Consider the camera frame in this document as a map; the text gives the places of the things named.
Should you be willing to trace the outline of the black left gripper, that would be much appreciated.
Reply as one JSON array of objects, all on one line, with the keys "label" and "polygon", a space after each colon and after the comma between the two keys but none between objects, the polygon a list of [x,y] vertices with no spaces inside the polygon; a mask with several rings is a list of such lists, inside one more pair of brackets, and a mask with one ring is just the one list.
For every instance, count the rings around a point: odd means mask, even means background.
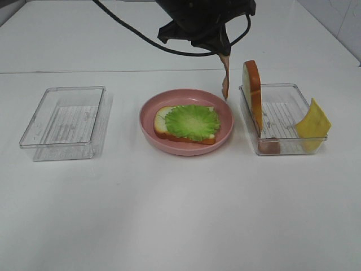
[{"label": "black left gripper", "polygon": [[156,3],[172,18],[159,28],[157,38],[162,43],[191,41],[193,47],[224,56],[231,53],[224,24],[235,17],[256,13],[256,2],[252,0],[163,0]]}]

